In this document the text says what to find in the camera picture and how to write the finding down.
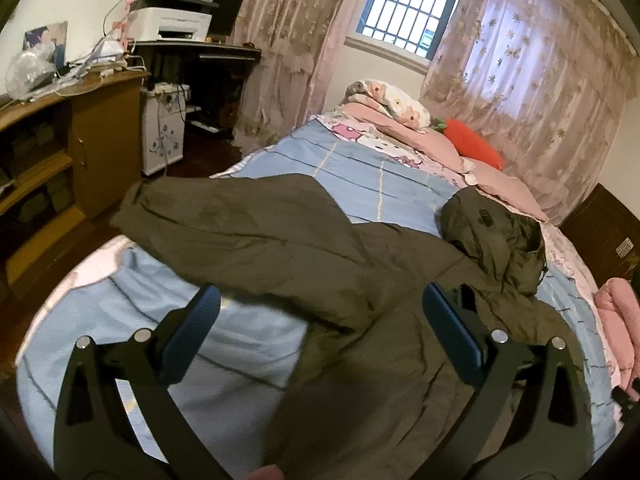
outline metal screw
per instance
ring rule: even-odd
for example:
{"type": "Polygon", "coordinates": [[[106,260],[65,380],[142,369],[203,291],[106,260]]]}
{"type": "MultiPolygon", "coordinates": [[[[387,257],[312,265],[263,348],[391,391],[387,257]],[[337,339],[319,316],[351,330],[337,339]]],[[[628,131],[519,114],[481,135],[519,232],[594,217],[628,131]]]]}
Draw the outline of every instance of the metal screw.
{"type": "Polygon", "coordinates": [[[87,348],[90,344],[91,344],[91,338],[87,335],[83,335],[82,337],[79,337],[78,341],[76,341],[76,346],[79,349],[87,348]]]}
{"type": "Polygon", "coordinates": [[[506,343],[509,340],[509,336],[504,330],[494,330],[491,332],[491,339],[497,343],[506,343]]]}
{"type": "Polygon", "coordinates": [[[551,340],[551,344],[554,346],[554,348],[557,348],[558,350],[564,350],[566,348],[566,343],[564,342],[564,339],[558,336],[556,336],[551,340]]]}
{"type": "Polygon", "coordinates": [[[133,339],[135,339],[139,343],[146,343],[151,339],[151,330],[148,328],[141,328],[137,330],[133,335],[133,339]]]}

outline clear plastic bag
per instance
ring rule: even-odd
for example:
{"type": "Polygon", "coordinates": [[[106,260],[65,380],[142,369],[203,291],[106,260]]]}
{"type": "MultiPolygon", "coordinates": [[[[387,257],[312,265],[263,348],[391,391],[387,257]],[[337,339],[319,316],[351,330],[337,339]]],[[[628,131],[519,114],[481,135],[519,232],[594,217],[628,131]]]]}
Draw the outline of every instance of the clear plastic bag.
{"type": "Polygon", "coordinates": [[[45,41],[12,57],[4,84],[11,99],[24,99],[29,92],[51,79],[56,66],[50,62],[56,45],[45,41]]]}

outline blue blanket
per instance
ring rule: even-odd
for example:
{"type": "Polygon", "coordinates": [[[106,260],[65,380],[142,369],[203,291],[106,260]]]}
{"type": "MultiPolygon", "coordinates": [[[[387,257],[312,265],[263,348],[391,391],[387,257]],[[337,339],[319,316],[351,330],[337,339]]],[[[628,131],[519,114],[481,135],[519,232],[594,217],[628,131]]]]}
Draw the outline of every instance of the blue blanket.
{"type": "MultiPolygon", "coordinates": [[[[439,236],[438,212],[457,191],[439,176],[405,167],[355,142],[338,140],[311,121],[276,146],[256,153],[234,177],[283,173],[315,177],[353,222],[381,221],[439,236]]],[[[604,351],[593,313],[574,282],[550,262],[538,298],[575,331],[585,354],[596,457],[615,436],[604,351]]],[[[46,317],[18,363],[18,395],[31,433],[52,463],[53,425],[60,384],[74,341],[129,338],[155,327],[184,306],[196,287],[140,248],[127,251],[120,270],[71,291],[46,317]]],[[[260,434],[273,415],[298,358],[306,325],[273,301],[225,298],[185,380],[172,386],[176,404],[203,443],[235,477],[259,465],[260,434]]],[[[146,452],[162,458],[127,383],[121,383],[132,426],[146,452]]]]}

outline blue gripper pad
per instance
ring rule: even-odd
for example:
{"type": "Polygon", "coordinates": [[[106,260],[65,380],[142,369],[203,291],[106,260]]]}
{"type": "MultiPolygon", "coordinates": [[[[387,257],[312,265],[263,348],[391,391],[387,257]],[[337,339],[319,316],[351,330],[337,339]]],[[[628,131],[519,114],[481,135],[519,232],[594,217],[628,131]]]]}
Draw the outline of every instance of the blue gripper pad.
{"type": "Polygon", "coordinates": [[[190,312],[162,351],[161,384],[177,384],[184,378],[220,314],[220,291],[205,285],[185,308],[190,312]]]}
{"type": "Polygon", "coordinates": [[[482,355],[482,349],[458,315],[461,309],[449,302],[437,283],[430,283],[424,289],[422,311],[460,380],[475,388],[482,386],[486,377],[486,359],[482,355]]]}

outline pink curtain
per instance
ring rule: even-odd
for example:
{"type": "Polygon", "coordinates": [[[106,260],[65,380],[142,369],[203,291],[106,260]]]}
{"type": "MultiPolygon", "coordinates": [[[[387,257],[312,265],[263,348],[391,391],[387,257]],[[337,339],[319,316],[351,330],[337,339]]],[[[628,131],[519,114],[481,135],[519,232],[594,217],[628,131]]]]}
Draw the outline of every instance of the pink curtain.
{"type": "Polygon", "coordinates": [[[244,0],[234,43],[262,49],[242,96],[235,143],[273,144],[322,111],[358,0],[244,0]]]}
{"type": "Polygon", "coordinates": [[[421,100],[485,136],[558,223],[598,181],[633,62],[595,0],[460,0],[421,100]]]}

